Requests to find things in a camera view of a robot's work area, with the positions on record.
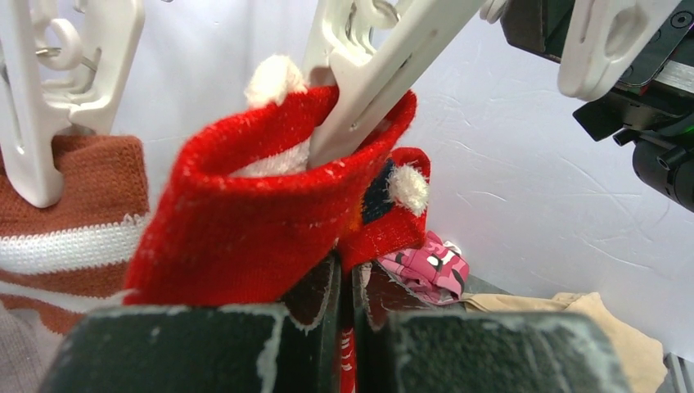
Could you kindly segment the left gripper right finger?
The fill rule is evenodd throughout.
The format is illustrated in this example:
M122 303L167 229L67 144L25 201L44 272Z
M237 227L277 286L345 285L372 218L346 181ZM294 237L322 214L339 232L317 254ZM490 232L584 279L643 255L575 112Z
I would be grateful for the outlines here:
M380 265L352 272L361 392L627 392L588 317L427 304Z

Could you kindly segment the white clip hanger frame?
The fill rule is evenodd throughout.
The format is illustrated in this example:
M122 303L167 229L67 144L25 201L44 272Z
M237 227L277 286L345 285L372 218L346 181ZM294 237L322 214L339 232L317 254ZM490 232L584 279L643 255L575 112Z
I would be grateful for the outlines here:
M473 16L489 22L493 2L319 2L303 72L312 85L335 85L339 98L312 136L310 164L354 151ZM109 133L145 20L139 1L74 6L85 15L82 30L53 1L1 4L3 164L16 192L38 208L63 192L53 137L72 126ZM693 96L693 26L649 84L614 89Z

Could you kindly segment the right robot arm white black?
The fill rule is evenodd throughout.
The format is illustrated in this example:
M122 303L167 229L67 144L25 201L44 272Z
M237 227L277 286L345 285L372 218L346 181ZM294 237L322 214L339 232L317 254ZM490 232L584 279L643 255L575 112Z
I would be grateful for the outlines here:
M693 96L614 89L582 105L574 119L599 142L632 143L632 167L646 185L693 211Z

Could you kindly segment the red sock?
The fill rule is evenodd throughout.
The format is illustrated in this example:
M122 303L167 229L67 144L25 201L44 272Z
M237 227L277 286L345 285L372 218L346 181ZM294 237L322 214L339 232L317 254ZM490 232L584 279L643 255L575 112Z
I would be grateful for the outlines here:
M389 199L388 179L398 169L415 169L429 184L430 159L416 147L394 149L381 172L357 204L347 233L337 245L342 269L340 289L340 392L356 391L356 349L351 273L353 268L394 251L420 246L425 237L426 213L415 215Z
M278 300L345 236L417 108L406 93L352 155L310 169L313 129L338 98L310 88L288 56L255 69L249 110L205 126L182 148L129 263L127 305ZM428 185L415 169L388 179L389 199L426 213Z

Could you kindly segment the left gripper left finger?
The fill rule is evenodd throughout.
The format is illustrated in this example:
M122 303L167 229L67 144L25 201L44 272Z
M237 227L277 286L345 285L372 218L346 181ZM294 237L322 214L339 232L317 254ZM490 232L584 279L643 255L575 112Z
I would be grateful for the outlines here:
M337 392L341 271L328 256L278 302L100 309L42 392Z

